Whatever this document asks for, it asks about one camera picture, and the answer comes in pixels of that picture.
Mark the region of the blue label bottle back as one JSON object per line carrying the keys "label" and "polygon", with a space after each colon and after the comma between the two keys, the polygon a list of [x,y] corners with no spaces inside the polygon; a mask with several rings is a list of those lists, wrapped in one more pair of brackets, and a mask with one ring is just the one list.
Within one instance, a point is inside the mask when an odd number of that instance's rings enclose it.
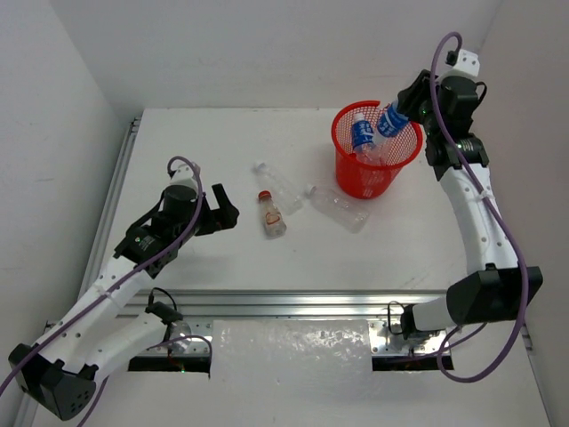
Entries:
{"label": "blue label bottle back", "polygon": [[409,118],[398,110],[398,101],[391,102],[385,109],[379,111],[378,118],[373,124],[374,143],[382,146],[390,142],[406,127]]}

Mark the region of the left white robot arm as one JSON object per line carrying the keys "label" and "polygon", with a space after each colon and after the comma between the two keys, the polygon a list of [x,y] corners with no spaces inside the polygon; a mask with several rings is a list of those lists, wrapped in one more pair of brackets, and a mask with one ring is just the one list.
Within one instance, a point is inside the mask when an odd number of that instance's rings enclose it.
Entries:
{"label": "left white robot arm", "polygon": [[131,324],[105,338],[94,337],[99,322],[118,312],[178,255],[193,237],[236,227],[239,212],[222,184],[212,186],[218,206],[204,192],[170,184],[159,201],[126,231],[106,267],[71,310],[32,344],[10,353],[9,381],[61,421],[79,415],[98,386],[143,350],[158,345],[181,314],[152,302]]}

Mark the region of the blue label bottle front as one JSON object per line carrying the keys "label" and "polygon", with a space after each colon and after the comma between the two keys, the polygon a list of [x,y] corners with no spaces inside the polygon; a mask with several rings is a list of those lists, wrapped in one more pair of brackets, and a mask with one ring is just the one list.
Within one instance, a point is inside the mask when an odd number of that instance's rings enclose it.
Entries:
{"label": "blue label bottle front", "polygon": [[353,151],[358,154],[369,152],[375,147],[373,128],[361,112],[352,117],[351,144]]}

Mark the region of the blue label bottle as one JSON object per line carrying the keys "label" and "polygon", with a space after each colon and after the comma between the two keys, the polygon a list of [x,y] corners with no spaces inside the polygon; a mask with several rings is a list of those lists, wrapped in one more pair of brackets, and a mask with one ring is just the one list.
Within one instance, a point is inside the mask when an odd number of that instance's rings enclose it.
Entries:
{"label": "blue label bottle", "polygon": [[379,111],[378,118],[373,124],[374,143],[382,146],[390,142],[406,127],[409,118],[398,110],[398,101],[391,102],[385,109]]}
{"label": "blue label bottle", "polygon": [[352,117],[351,144],[353,151],[358,154],[369,152],[375,147],[373,128],[361,112]]}

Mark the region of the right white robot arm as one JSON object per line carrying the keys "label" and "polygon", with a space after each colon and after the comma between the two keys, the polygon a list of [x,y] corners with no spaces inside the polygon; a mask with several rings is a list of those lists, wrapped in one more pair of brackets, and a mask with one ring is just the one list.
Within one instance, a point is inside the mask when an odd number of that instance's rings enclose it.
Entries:
{"label": "right white robot arm", "polygon": [[472,114],[487,87],[468,77],[437,80],[426,69],[398,96],[398,112],[423,126],[426,158],[455,214],[467,257],[467,276],[445,295],[405,306],[405,339],[449,327],[517,319],[521,298],[534,298],[543,283],[539,267],[521,270],[507,235],[489,210],[493,200],[489,158],[470,131]]}

